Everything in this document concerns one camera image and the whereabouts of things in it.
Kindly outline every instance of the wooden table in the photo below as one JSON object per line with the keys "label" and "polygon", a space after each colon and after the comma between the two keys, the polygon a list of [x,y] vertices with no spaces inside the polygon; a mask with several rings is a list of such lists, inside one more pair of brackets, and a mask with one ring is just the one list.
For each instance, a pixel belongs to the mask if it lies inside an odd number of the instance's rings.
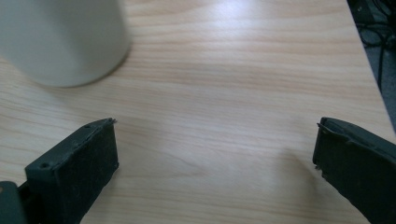
{"label": "wooden table", "polygon": [[120,169],[83,223],[367,223],[314,169],[321,117],[395,142],[347,1],[127,1],[113,75],[57,89],[0,60],[0,180],[112,117]]}

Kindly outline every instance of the light wood surface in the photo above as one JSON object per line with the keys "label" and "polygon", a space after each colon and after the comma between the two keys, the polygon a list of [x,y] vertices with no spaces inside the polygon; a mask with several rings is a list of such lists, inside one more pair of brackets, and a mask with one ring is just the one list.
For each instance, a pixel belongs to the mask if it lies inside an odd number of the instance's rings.
{"label": "light wood surface", "polygon": [[112,117],[120,169],[82,223],[368,223],[320,177],[321,117],[395,142],[345,0],[126,1],[132,49],[91,85],[0,60],[0,180]]}

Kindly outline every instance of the screw hole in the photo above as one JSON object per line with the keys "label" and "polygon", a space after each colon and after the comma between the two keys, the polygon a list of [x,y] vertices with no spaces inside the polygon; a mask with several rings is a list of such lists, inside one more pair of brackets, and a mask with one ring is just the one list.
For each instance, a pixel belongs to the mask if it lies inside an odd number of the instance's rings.
{"label": "screw hole", "polygon": [[45,169],[45,168],[47,168],[47,167],[49,167],[49,166],[50,166],[50,165],[49,165],[48,163],[44,162],[44,163],[41,163],[40,168],[41,168],[41,169]]}

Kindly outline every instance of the white cup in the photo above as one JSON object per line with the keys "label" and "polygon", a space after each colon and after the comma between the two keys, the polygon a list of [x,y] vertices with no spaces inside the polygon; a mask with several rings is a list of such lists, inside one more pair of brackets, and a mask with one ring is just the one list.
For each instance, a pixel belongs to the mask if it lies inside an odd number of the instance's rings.
{"label": "white cup", "polygon": [[0,54],[44,85],[77,86],[110,73],[129,42],[118,0],[0,1]]}

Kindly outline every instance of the black plastic part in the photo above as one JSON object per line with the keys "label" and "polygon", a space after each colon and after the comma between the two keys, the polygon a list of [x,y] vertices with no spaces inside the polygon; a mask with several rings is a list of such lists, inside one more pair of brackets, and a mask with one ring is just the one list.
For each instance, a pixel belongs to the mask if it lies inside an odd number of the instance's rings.
{"label": "black plastic part", "polygon": [[0,182],[0,223],[28,223],[17,185],[13,182]]}
{"label": "black plastic part", "polygon": [[119,167],[114,122],[79,128],[25,168],[48,223],[79,223]]}
{"label": "black plastic part", "polygon": [[396,223],[396,146],[354,124],[322,118],[313,162],[371,223]]}
{"label": "black plastic part", "polygon": [[18,187],[18,192],[27,223],[48,223],[45,220],[44,204],[41,201],[41,197],[30,191],[29,184],[24,182]]}

